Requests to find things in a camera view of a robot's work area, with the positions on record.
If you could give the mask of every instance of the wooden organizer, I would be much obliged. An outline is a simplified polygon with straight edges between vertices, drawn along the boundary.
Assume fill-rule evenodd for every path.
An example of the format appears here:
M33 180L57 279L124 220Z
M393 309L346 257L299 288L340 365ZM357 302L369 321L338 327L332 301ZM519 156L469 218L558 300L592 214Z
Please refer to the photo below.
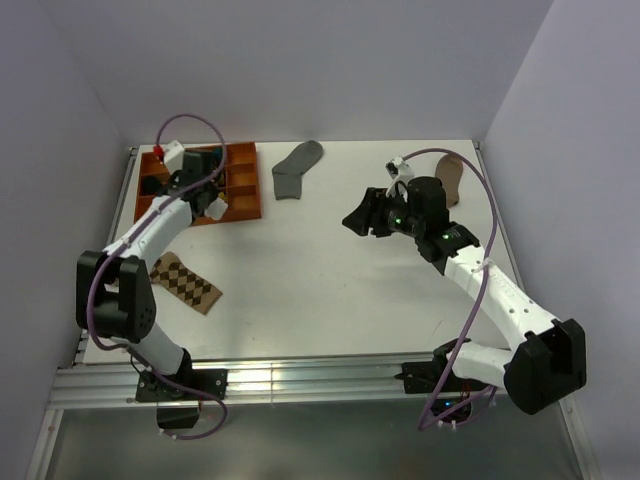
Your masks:
M187 151L210 151L216 146L187 148ZM224 168L225 184L220 190L225 194L229 208L220 220L200 217L193 225L237 222L262 218L260 204L260 180L258 177L258 155L255 143L227 145L227 164ZM138 221L149 209L154 195L142 195L142 179L154 176L163 184L169 180L169 171L153 152L143 153L138 178L138 195L134 221Z

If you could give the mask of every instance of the gray sock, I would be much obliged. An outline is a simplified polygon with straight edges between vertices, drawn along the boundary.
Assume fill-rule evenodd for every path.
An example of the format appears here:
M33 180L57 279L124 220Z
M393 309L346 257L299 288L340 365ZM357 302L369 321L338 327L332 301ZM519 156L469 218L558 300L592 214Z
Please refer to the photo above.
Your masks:
M271 170L276 200L300 198L302 195L302 175L322 157L324 150L318 142L309 140L301 143Z

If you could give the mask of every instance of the brown sock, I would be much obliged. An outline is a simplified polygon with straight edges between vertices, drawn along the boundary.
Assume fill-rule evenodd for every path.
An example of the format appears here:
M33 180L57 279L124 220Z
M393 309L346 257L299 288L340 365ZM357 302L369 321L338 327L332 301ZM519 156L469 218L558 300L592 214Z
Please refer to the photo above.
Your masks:
M172 252L167 252L158 259L149 277L153 283L162 285L203 315L222 296L220 290L185 267Z
M462 177L462 160L453 155L445 155L436 166L436 178L442 182L447 194L447 208L451 208L460 201L458 185Z

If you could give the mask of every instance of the tabletop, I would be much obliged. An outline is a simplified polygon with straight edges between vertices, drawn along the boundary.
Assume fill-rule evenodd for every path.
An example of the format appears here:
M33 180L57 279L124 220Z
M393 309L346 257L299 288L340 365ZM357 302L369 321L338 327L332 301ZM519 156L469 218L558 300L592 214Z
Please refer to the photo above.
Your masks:
M223 296L202 315L154 285L156 321L194 359L270 359L430 352L456 338L473 300L418 254L413 240L361 238L342 219L367 187L386 187L393 157L440 147L480 167L470 140L323 142L324 156L303 177L302 198L276 201L271 168L297 143L257 143L262 219L190 227L167 251L176 253ZM141 146L119 215L119 237L133 224ZM441 155L411 160L416 175L433 175ZM468 168L451 219L482 243L491 230L486 194ZM515 281L503 232L491 254ZM505 347L480 313L470 338ZM119 363L124 355L89 342L85 363Z

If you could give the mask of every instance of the white wall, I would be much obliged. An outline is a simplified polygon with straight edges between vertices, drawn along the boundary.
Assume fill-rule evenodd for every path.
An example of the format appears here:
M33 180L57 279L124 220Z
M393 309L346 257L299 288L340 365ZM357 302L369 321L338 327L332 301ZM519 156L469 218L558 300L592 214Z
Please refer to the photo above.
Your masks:
M105 241L124 148L37 2L0 2L0 65L0 476L13 480L75 353L75 262Z
M556 0L485 160L526 287L587 332L584 420L606 478L640 473L640 2Z
M481 138L552 0L41 1L137 144Z

